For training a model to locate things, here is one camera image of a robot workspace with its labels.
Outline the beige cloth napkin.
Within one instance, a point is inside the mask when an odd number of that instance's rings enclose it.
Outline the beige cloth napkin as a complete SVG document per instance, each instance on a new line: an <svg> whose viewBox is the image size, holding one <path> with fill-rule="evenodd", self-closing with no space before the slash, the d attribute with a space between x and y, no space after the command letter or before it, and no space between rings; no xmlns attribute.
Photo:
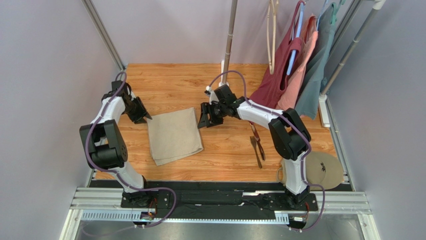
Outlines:
<svg viewBox="0 0 426 240"><path fill-rule="evenodd" d="M194 107L162 113L147 120L149 149L156 166L204 150Z"/></svg>

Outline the left rack pole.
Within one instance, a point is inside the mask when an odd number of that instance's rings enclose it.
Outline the left rack pole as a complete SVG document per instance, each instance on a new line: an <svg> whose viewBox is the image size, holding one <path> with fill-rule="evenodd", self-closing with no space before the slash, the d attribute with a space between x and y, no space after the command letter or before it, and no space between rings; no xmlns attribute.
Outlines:
<svg viewBox="0 0 426 240"><path fill-rule="evenodd" d="M229 65L230 65L232 43L233 43L233 37L234 37L234 28L235 28L236 14L237 14L237 7L238 7L238 0L232 0L231 1L228 32L227 32L225 55L224 55L224 60L225 60L225 72L224 72L224 74L227 74L226 72L229 70Z"/></svg>

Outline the maroon tank top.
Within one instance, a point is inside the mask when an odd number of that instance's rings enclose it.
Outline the maroon tank top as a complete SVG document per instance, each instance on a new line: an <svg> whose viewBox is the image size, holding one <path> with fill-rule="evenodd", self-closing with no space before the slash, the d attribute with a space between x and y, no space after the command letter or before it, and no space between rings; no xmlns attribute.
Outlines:
<svg viewBox="0 0 426 240"><path fill-rule="evenodd" d="M276 109L279 98L284 93L285 77L287 72L288 61L291 52L291 23L283 40L275 51L275 70L270 74L269 67L265 71L262 81L257 90L255 90L249 97L250 100L258 105L263 105L268 108Z"/></svg>

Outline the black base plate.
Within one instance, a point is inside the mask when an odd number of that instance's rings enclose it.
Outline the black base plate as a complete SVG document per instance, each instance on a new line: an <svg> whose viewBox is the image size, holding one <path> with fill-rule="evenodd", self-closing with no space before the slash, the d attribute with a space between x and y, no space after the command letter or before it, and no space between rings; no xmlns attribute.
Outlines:
<svg viewBox="0 0 426 240"><path fill-rule="evenodd" d="M321 196L313 192L298 203L280 183L149 181L153 191L125 193L116 180L95 180L91 188L120 189L120 206L148 209L154 217L171 219L272 220L275 211L314 212Z"/></svg>

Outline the teal shirt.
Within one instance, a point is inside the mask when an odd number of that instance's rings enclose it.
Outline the teal shirt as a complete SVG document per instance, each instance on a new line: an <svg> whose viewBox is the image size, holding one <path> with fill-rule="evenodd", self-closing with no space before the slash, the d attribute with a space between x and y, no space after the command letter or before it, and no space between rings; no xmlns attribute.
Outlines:
<svg viewBox="0 0 426 240"><path fill-rule="evenodd" d="M325 78L325 66L329 59L336 34L337 3L332 2L319 18L318 38L307 63L305 76L295 105L301 117L314 120L317 116L319 95Z"/></svg>

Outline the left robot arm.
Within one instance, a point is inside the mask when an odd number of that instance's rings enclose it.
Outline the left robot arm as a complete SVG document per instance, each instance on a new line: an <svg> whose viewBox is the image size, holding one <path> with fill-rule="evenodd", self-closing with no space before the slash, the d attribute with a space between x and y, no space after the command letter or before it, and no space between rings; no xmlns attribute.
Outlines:
<svg viewBox="0 0 426 240"><path fill-rule="evenodd" d="M86 160L89 167L112 175L121 184L124 200L146 206L151 200L145 190L147 181L128 162L128 148L118 122L121 115L127 115L134 124L145 124L152 117L128 83L115 80L111 87L103 95L95 119L79 129Z"/></svg>

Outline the rack pole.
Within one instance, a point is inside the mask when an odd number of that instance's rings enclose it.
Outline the rack pole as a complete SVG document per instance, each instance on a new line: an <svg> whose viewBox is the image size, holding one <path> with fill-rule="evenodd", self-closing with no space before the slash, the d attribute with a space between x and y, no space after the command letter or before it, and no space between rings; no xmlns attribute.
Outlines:
<svg viewBox="0 0 426 240"><path fill-rule="evenodd" d="M225 60L225 72L224 72L224 74L227 74L226 72L229 70L229 65L230 65L232 43L233 43L233 37L234 37L234 28L235 28L236 14L237 14L237 7L238 7L238 0L232 0L231 1L228 32L227 32L225 55L224 55L224 60Z"/></svg>
<svg viewBox="0 0 426 240"><path fill-rule="evenodd" d="M366 17L366 19L362 23L361 27L359 28L359 30L356 33L355 37L353 38L352 42L350 43L350 45L346 49L345 53L343 54L342 58L338 62L338 65L335 67L334 71L332 72L325 88L320 93L320 99L321 100L327 99L326 95L327 95L327 92L329 91L331 85L334 83L337 76L339 75L341 70L344 68L345 64L347 63L347 61L350 57L350 55L352 54L352 52L354 51L354 49L357 47L358 43L360 42L366 28L369 26L369 24L371 23L373 18L376 16L376 14L379 12L379 10L382 9L386 0L374 0L373 2L374 2L374 4L373 4L372 9L370 10L368 16Z"/></svg>

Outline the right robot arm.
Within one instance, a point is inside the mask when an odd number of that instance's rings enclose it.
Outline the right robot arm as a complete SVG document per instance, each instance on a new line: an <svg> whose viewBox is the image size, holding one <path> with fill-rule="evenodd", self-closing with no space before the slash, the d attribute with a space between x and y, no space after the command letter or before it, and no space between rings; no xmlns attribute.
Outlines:
<svg viewBox="0 0 426 240"><path fill-rule="evenodd" d="M277 153L284 160L285 188L287 201L291 205L301 204L310 193L305 177L303 159L311 149L311 136L297 112L268 108L231 91L228 85L216 89L207 86L208 102L201 103L199 129L223 124L224 117L249 121L269 130Z"/></svg>

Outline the pink shirt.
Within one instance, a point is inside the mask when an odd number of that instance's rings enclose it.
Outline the pink shirt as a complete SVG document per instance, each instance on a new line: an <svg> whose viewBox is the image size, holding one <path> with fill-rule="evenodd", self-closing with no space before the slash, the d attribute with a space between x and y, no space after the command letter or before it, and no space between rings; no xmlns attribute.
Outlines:
<svg viewBox="0 0 426 240"><path fill-rule="evenodd" d="M291 74L284 74L284 86L286 89L275 106L277 110L285 111L289 108L293 109L296 106L308 60L314 51L318 36L317 17L311 15L302 25L300 40L296 40L295 48L298 50L298 53Z"/></svg>

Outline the right white rack foot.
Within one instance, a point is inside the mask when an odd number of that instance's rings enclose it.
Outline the right white rack foot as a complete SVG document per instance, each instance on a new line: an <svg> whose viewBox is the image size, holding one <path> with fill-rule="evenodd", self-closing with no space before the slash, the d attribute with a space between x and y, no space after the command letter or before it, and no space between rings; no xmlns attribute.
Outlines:
<svg viewBox="0 0 426 240"><path fill-rule="evenodd" d="M321 124L325 128L331 127L331 120L329 117L329 111L327 106L327 95L320 94L318 98L318 108L320 114Z"/></svg>

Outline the blue hanger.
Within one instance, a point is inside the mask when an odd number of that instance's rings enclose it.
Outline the blue hanger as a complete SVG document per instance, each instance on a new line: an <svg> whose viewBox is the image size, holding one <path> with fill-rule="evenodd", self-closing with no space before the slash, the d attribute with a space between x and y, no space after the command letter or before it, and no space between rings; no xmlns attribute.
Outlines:
<svg viewBox="0 0 426 240"><path fill-rule="evenodd" d="M292 73L292 69L294 66L294 63L296 61L296 56L298 54L298 51L296 49L296 40L300 40L301 31L302 31L302 25L303 25L303 18L304 18L304 10L305 10L306 2L304 0L299 0L297 3L297 6L295 8L295 13L293 14L293 20L291 23L291 52L288 59L288 65L286 70L286 75L289 76Z"/></svg>

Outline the right rack pole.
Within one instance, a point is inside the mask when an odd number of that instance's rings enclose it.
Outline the right rack pole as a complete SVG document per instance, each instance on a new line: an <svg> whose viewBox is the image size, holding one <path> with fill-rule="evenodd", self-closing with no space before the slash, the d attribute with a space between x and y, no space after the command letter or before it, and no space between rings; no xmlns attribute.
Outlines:
<svg viewBox="0 0 426 240"><path fill-rule="evenodd" d="M368 16L366 17L366 19L362 23L361 27L359 28L359 30L356 33L355 37L353 38L352 42L350 43L350 45L346 49L345 53L343 54L342 58L338 62L338 65L335 67L334 71L332 72L325 88L320 93L320 99L321 100L327 99L326 95L327 95L327 92L329 91L331 85L334 83L337 76L339 75L341 70L344 68L345 64L347 63L347 61L350 57L350 55L352 54L352 52L354 51L354 49L357 47L358 43L360 42L366 28L369 26L369 24L371 23L373 18L376 16L376 14L379 12L379 10L382 9L386 0L374 0L373 2L374 2L374 4L373 4L372 9L370 10Z"/></svg>

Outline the beige baseball cap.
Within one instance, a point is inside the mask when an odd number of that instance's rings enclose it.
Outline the beige baseball cap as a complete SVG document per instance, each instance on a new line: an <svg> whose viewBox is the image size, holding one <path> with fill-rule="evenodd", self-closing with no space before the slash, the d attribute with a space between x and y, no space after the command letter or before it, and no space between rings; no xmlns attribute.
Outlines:
<svg viewBox="0 0 426 240"><path fill-rule="evenodd" d="M334 156L312 151L306 158L302 152L296 160L282 158L276 171L276 180L292 194L297 195L313 187L315 191L330 190L344 181L341 162Z"/></svg>

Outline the aluminium frame rail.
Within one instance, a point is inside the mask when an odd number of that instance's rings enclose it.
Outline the aluminium frame rail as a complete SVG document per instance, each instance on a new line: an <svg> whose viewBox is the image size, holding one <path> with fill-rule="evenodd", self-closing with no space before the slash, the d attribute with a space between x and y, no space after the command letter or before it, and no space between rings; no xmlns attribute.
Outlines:
<svg viewBox="0 0 426 240"><path fill-rule="evenodd" d="M307 212L308 230L292 230L290 218L303 211L278 210L239 203L177 206L163 219L157 214L152 228L147 208L121 207L119 188L79 187L62 228L62 240L378 240L366 194L332 191L323 214Z"/></svg>

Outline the aluminium corner post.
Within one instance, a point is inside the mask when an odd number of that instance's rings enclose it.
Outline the aluminium corner post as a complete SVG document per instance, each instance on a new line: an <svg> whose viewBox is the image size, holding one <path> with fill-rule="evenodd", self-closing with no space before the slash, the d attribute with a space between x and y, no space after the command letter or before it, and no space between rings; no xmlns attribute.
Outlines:
<svg viewBox="0 0 426 240"><path fill-rule="evenodd" d="M360 0L331 0L320 18L320 67L325 76L332 73L336 63L333 55L337 45L361 6Z"/></svg>
<svg viewBox="0 0 426 240"><path fill-rule="evenodd" d="M117 68L120 71L124 71L126 69L126 65L122 61L102 19L99 15L95 4L92 0L82 0L82 3L84 7L86 8L90 18L92 19L92 22L94 23L98 33L100 34L100 37L102 38L108 52L110 53L114 63L116 64Z"/></svg>

